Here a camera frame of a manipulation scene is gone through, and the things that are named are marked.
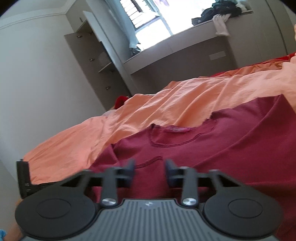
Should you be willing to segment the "dark red shirt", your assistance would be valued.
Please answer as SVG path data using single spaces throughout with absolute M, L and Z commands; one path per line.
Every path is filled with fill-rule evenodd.
M 110 144 L 94 172 L 135 161 L 129 191 L 120 198 L 169 198 L 165 160 L 206 173 L 218 169 L 273 197 L 283 208 L 280 240 L 295 240 L 295 111 L 283 95 L 256 98 L 215 111 L 194 128 L 151 125 Z

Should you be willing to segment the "tall grey wardrobe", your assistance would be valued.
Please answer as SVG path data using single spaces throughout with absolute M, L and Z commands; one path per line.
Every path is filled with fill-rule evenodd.
M 226 22 L 238 67 L 295 52 L 295 32 L 281 1 L 240 1 L 248 11 Z

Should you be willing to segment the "left blue-grey curtain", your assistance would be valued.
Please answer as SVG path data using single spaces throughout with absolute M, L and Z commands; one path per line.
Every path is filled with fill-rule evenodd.
M 130 20 L 129 16 L 125 12 L 120 1 L 117 0 L 106 0 L 105 1 L 114 15 L 116 21 L 119 24 L 119 27 L 126 35 L 129 41 L 129 53 L 130 56 L 134 56 L 141 52 L 140 48 L 138 48 L 137 44 L 139 44 L 138 39 L 135 35 L 135 27 Z

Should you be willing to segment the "white wall socket plate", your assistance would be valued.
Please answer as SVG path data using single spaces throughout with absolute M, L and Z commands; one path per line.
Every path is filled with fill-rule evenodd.
M 211 61 L 219 59 L 219 58 L 223 58 L 223 57 L 226 57 L 226 53 L 224 51 L 216 52 L 214 54 L 209 55 L 209 58 Z

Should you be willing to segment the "red object behind bed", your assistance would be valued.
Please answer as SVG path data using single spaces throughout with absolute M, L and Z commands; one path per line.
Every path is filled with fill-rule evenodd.
M 129 96 L 119 96 L 115 101 L 114 109 L 122 107 L 129 98 Z

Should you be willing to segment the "open grey wardrobe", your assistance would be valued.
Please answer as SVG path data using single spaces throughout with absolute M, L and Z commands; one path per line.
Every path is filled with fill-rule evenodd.
M 129 96 L 125 82 L 88 21 L 65 40 L 80 65 L 86 79 L 105 110 L 110 110 L 118 97 Z

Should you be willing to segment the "grey window bench cabinet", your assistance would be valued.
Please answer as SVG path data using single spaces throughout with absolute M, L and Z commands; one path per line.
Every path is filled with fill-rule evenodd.
M 211 61 L 210 54 L 226 57 Z M 237 68 L 227 37 L 217 36 L 212 21 L 175 34 L 124 63 L 139 93 L 156 93 L 171 81 L 211 76 Z

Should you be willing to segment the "orange duvet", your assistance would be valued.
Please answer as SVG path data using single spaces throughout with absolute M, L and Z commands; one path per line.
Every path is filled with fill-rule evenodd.
M 151 124 L 199 126 L 214 111 L 283 94 L 295 106 L 295 54 L 213 77 L 171 82 L 155 94 L 136 94 L 122 107 L 49 138 L 27 153 L 31 182 L 62 180 L 87 169 L 109 145 Z

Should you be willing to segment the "white garment hanging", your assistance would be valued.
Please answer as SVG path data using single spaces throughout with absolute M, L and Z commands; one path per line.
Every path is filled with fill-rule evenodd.
M 224 37 L 230 36 L 225 24 L 230 18 L 230 16 L 231 14 L 225 14 L 225 15 L 217 14 L 213 16 L 212 21 L 216 29 L 217 36 L 224 36 Z

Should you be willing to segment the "open window sash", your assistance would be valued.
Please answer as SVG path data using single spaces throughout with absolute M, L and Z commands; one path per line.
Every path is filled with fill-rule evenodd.
M 153 1 L 121 0 L 120 3 L 136 31 L 160 18 L 159 10 Z

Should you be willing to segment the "dark clothes pile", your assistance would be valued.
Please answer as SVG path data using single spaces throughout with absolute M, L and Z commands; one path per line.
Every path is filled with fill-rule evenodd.
M 215 15 L 227 15 L 230 17 L 237 17 L 242 14 L 242 10 L 237 6 L 235 1 L 217 1 L 212 4 L 208 9 L 205 9 L 200 17 L 192 19 L 192 25 L 198 25 L 200 23 L 211 20 Z

